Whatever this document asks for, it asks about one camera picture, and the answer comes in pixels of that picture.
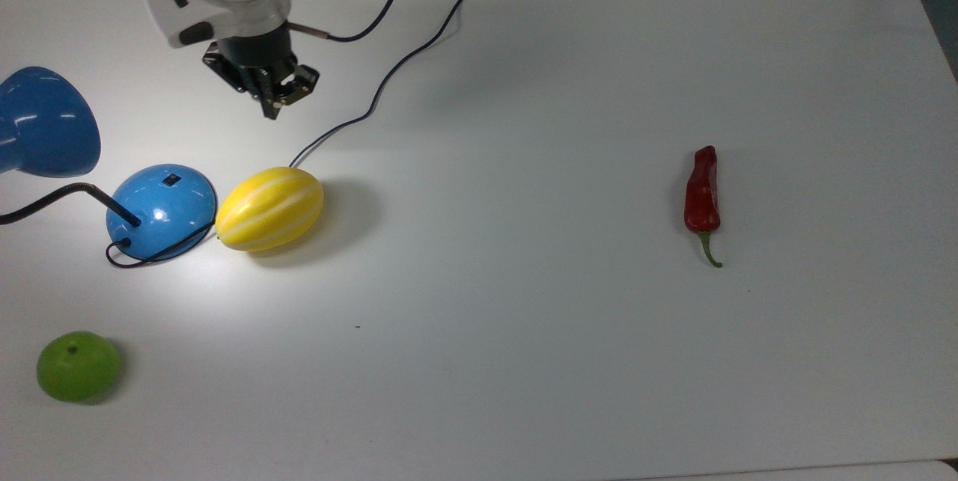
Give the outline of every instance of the lamp switch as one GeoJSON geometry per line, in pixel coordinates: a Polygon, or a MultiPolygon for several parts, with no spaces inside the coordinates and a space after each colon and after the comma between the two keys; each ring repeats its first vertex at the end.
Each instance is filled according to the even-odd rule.
{"type": "Polygon", "coordinates": [[[163,185],[171,188],[181,180],[182,178],[178,177],[176,174],[170,174],[168,177],[163,179],[163,185]]]}

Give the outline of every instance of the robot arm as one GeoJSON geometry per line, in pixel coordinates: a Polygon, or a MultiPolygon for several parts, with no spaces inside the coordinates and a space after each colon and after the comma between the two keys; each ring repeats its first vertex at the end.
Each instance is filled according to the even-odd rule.
{"type": "Polygon", "coordinates": [[[174,48],[215,40],[203,62],[276,119],[284,105],[312,92],[319,73],[292,52],[290,0],[147,0],[174,48]]]}

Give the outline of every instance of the blue desk lamp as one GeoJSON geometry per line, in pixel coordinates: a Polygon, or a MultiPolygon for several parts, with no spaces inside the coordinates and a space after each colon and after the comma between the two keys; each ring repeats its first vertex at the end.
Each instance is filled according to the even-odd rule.
{"type": "MultiPolygon", "coordinates": [[[[0,85],[0,172],[17,168],[39,177],[79,177],[99,160],[96,119],[66,79],[30,67],[0,85]]],[[[105,204],[113,246],[144,263],[188,251],[216,215],[216,192],[202,174],[182,165],[157,165],[127,178],[113,198],[92,184],[69,184],[0,215],[0,224],[27,218],[73,192],[88,192],[105,204]]]]}

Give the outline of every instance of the lamp base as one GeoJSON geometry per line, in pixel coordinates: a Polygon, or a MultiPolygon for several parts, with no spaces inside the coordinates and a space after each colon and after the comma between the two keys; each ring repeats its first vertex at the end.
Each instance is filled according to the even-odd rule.
{"type": "MultiPolygon", "coordinates": [[[[144,168],[127,178],[113,198],[140,218],[133,227],[115,212],[106,213],[110,239],[134,259],[150,259],[202,228],[216,216],[216,191],[194,168],[165,164],[144,168]],[[129,243],[120,243],[128,239],[129,243]]],[[[167,260],[195,247],[208,229],[196,233],[181,246],[154,260],[167,260]]]]}

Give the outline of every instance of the apple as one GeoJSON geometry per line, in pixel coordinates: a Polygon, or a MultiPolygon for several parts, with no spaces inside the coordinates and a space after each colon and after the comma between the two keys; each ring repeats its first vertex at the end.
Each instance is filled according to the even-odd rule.
{"type": "Polygon", "coordinates": [[[37,361],[40,388],[63,402],[100,398],[115,385],[119,375],[117,349],[89,331],[73,331],[55,338],[37,361]]]}

